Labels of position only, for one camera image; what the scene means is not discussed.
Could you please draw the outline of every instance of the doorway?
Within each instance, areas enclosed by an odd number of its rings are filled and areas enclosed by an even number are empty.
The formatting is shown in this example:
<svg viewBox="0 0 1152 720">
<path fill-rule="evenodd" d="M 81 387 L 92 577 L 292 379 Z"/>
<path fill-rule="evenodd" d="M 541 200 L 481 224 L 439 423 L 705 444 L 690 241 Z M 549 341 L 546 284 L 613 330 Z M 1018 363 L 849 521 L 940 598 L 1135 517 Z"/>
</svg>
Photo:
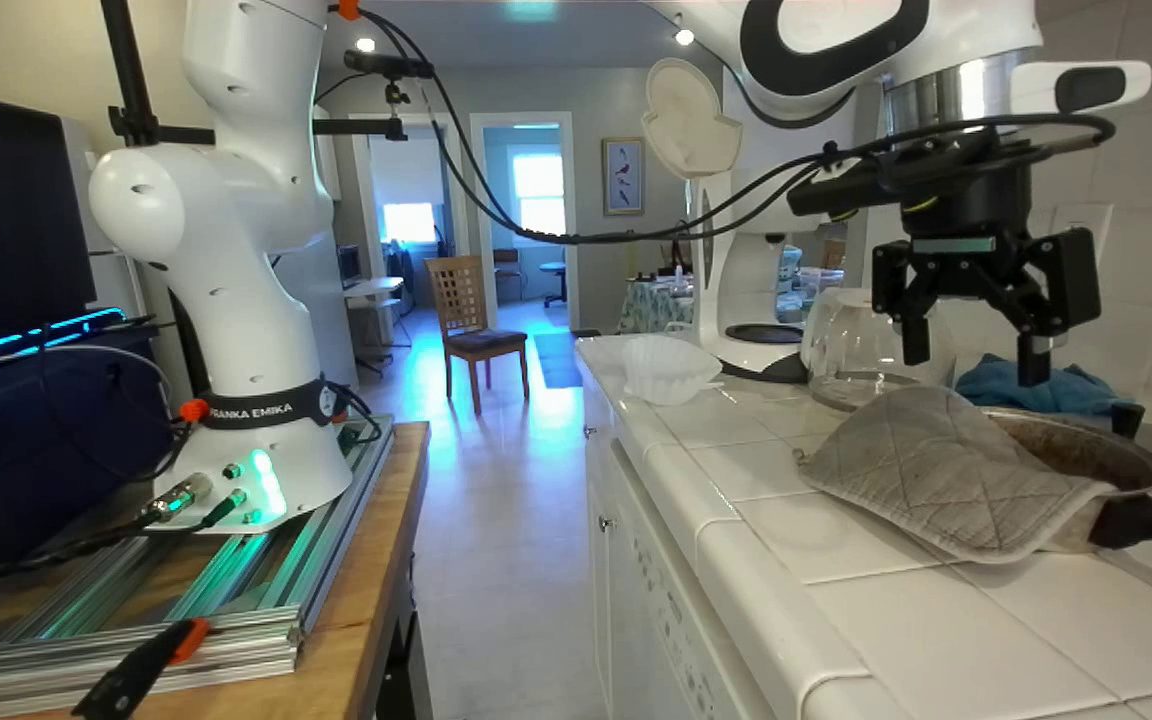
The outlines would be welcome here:
<svg viewBox="0 0 1152 720">
<path fill-rule="evenodd" d="M 569 112 L 481 112 L 475 150 L 501 206 L 538 232 L 574 229 L 574 118 Z M 529 241 L 481 216 L 497 307 L 569 329 L 569 249 Z"/>
</svg>

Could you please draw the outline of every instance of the framed picture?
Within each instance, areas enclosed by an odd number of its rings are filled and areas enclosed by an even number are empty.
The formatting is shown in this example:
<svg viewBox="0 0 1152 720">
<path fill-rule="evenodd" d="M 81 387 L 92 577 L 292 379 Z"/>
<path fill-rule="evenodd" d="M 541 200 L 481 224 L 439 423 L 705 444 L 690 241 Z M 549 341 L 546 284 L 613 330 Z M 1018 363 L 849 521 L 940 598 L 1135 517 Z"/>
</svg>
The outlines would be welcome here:
<svg viewBox="0 0 1152 720">
<path fill-rule="evenodd" d="M 644 139 L 642 135 L 605 139 L 605 210 L 610 216 L 644 210 Z"/>
</svg>

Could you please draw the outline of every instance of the white cabinet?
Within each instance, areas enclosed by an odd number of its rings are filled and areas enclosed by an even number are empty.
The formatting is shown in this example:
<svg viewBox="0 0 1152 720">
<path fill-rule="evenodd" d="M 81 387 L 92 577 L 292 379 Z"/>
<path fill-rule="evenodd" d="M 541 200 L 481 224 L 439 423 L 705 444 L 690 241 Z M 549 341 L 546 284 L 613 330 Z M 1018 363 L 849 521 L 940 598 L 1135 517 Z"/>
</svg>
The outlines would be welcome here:
<svg viewBox="0 0 1152 720">
<path fill-rule="evenodd" d="M 773 716 L 616 437 L 592 430 L 592 604 L 610 720 Z"/>
</svg>

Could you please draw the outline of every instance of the green light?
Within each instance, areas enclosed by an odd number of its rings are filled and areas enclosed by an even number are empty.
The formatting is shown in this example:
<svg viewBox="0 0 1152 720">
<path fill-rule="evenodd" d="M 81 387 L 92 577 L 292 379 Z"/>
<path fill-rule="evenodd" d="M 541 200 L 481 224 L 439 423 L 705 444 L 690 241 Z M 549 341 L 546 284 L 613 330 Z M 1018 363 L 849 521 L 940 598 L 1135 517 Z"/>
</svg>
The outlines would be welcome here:
<svg viewBox="0 0 1152 720">
<path fill-rule="evenodd" d="M 562 0 L 505 0 L 512 25 L 554 25 L 562 21 Z"/>
<path fill-rule="evenodd" d="M 252 453 L 252 469 L 260 479 L 266 512 L 290 517 L 290 497 L 286 497 L 282 471 L 274 471 L 274 457 L 266 449 Z"/>
</svg>

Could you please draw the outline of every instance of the ceiling light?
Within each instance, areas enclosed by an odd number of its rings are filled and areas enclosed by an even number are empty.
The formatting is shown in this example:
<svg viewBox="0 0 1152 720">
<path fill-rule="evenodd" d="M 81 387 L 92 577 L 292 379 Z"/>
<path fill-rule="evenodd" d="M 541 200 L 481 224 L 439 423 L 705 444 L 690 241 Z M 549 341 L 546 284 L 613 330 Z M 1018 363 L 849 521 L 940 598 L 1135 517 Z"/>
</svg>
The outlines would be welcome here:
<svg viewBox="0 0 1152 720">
<path fill-rule="evenodd" d="M 697 32 L 686 25 L 686 13 L 673 15 L 682 25 L 682 32 L 673 32 L 673 43 L 693 48 Z"/>
</svg>

